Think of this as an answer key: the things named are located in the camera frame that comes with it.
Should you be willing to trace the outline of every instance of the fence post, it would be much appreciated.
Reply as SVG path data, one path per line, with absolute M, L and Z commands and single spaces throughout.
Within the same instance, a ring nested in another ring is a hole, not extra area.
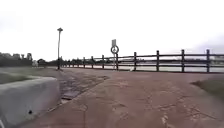
M 72 62 L 72 67 L 74 67 L 74 65 L 75 65 L 75 64 L 74 64 L 74 59 L 72 59 L 72 61 L 71 61 L 71 62 Z
M 91 56 L 91 65 L 92 65 L 92 68 L 93 68 L 93 56 Z
M 210 72 L 210 50 L 206 50 L 206 67 L 207 67 L 207 72 Z
M 137 52 L 134 52 L 134 71 L 136 71 L 137 67 Z
M 103 61 L 103 63 L 102 63 L 102 69 L 104 69 L 104 55 L 102 55 L 102 61 Z
M 116 54 L 116 69 L 119 69 L 119 65 L 118 65 L 118 53 Z
M 156 71 L 159 72 L 159 50 L 156 51 Z
M 70 65 L 71 65 L 71 64 L 70 64 L 70 60 L 68 60 L 68 67 L 69 67 L 69 68 L 70 68 Z
M 85 59 L 85 57 L 83 57 L 83 67 L 84 67 L 84 68 L 86 67 L 86 65 L 85 65 L 85 61 L 86 61 L 86 59 Z
M 181 50 L 181 72 L 185 72 L 184 68 L 185 68 L 185 65 L 184 65 L 184 62 L 185 62 L 185 53 L 184 53 L 184 49 Z
M 79 58 L 77 58 L 77 66 L 79 67 Z

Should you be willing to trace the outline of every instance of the concrete wall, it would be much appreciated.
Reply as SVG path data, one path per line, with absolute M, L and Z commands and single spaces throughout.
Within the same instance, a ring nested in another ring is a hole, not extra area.
M 60 103 L 57 79 L 32 78 L 34 79 L 0 84 L 0 122 L 6 128 L 33 119 Z

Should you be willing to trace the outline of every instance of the overcast sky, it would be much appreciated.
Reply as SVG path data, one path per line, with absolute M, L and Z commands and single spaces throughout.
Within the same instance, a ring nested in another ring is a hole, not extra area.
M 0 0 L 0 52 L 64 59 L 193 48 L 224 35 L 222 0 Z

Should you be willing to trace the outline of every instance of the paved path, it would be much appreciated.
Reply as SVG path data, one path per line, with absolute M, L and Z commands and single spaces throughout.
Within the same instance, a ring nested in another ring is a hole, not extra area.
M 65 69 L 110 78 L 23 128 L 223 128 L 224 105 L 191 82 L 206 74 Z
M 77 95 L 108 79 L 107 76 L 73 72 L 70 70 L 59 72 L 55 68 L 0 68 L 0 72 L 57 78 L 63 99 L 73 99 Z

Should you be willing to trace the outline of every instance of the lamp post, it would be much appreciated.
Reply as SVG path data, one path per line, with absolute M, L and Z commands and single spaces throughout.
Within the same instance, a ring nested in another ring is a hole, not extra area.
M 58 70 L 60 69 L 60 58 L 59 58 L 59 49 L 60 49 L 60 36 L 61 36 L 61 32 L 63 31 L 62 28 L 59 28 L 58 29 L 58 32 L 59 32 L 59 39 L 58 39 Z

